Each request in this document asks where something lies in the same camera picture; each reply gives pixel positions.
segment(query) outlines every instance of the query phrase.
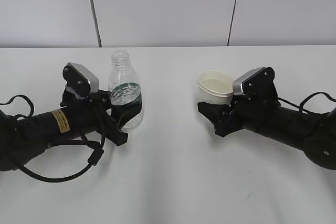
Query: black motor joint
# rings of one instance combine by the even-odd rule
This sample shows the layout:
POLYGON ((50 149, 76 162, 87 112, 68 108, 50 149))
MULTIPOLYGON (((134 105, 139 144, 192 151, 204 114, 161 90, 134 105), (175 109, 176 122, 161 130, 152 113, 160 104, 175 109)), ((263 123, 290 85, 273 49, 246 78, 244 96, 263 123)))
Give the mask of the black motor joint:
POLYGON ((83 65, 68 63, 63 69, 63 78, 67 84, 58 110, 33 116, 34 105, 25 95, 16 95, 7 103, 0 103, 8 105, 15 98, 23 98, 31 110, 28 116, 10 116, 0 110, 1 171, 20 169, 44 182, 65 182, 97 164, 104 152, 105 138, 117 146, 127 142, 127 133, 120 129, 140 113, 142 105, 112 106, 108 93, 99 90, 98 78, 83 65), (101 135, 100 142, 86 138, 86 134, 94 131, 101 135), (93 152, 83 170, 64 178, 47 178, 25 167, 32 158, 59 145, 85 145, 93 152))
POLYGON ((247 129, 304 151, 314 163, 336 169, 336 109, 319 114, 303 106, 318 94, 307 97, 299 106, 278 97, 270 67, 253 69, 233 83, 234 96, 230 105, 198 103, 198 111, 214 125, 215 134, 226 135, 247 129), (285 102, 298 110, 281 106, 285 102))

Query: paper cup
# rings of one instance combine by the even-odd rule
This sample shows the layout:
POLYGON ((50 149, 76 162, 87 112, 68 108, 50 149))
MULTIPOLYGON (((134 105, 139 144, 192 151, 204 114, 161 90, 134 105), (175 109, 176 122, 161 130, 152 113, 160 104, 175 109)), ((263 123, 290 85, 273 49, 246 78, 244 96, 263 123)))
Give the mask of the paper cup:
POLYGON ((198 79, 199 99, 210 104, 230 105, 234 79, 219 70, 205 70, 198 79))

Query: bottle cap neck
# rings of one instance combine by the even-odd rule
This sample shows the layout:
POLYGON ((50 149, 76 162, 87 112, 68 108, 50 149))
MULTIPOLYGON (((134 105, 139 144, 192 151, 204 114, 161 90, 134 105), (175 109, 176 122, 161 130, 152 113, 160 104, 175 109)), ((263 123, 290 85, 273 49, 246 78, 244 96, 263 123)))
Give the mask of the bottle cap neck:
POLYGON ((125 69, 131 66, 129 54, 125 50, 118 50, 112 54, 112 66, 115 69, 125 69))

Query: cup rim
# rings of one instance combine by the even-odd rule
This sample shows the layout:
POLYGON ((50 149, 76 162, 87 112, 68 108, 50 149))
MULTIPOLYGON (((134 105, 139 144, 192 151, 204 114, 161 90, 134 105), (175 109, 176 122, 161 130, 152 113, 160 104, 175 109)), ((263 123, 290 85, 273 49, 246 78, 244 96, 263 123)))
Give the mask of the cup rim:
POLYGON ((204 86, 204 85, 200 82, 199 79, 200 79, 200 77, 201 77, 204 73, 206 73, 206 72, 218 72, 218 73, 222 73, 222 74, 224 74, 224 75, 230 77, 230 78, 234 81, 234 78, 233 78, 231 75, 229 75, 228 73, 226 73, 226 72, 223 72, 223 71, 221 71, 221 70, 215 70, 215 69, 207 69, 207 70, 204 70, 204 71, 200 74, 200 76, 198 77, 198 81, 197 81, 197 83, 198 83, 198 86, 199 86, 200 88, 202 88, 205 92, 207 92, 207 93, 209 93, 209 94, 212 94, 212 95, 215 95, 215 96, 217 96, 217 97, 229 97, 229 96, 233 95, 233 90, 232 90, 232 92, 230 92, 230 93, 219 93, 219 92, 213 91, 213 90, 207 88, 206 86, 204 86))
POLYGON ((226 98, 226 97, 230 97, 230 96, 233 95, 233 92, 228 93, 228 94, 214 92, 214 91, 208 89, 207 87, 205 87, 204 85, 202 85, 200 82, 197 82, 197 83, 198 83, 198 87, 200 87, 203 91, 205 91, 206 93, 211 94, 215 97, 226 98))

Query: white wall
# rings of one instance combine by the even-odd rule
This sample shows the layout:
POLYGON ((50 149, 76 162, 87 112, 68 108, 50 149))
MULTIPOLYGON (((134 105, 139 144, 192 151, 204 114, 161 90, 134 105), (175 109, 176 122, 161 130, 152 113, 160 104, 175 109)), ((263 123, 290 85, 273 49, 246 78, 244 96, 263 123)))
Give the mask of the white wall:
POLYGON ((226 46, 234 0, 93 0, 102 45, 226 46))
POLYGON ((97 47, 89 0, 0 0, 0 47, 97 47))
POLYGON ((237 0, 230 45, 336 42, 335 0, 237 0))
MULTIPOLYGON (((0 0, 0 47, 97 47, 90 0, 0 0)), ((102 46, 225 46, 234 0, 94 0, 102 46)), ((231 46, 335 44, 334 0, 237 0, 231 46)))

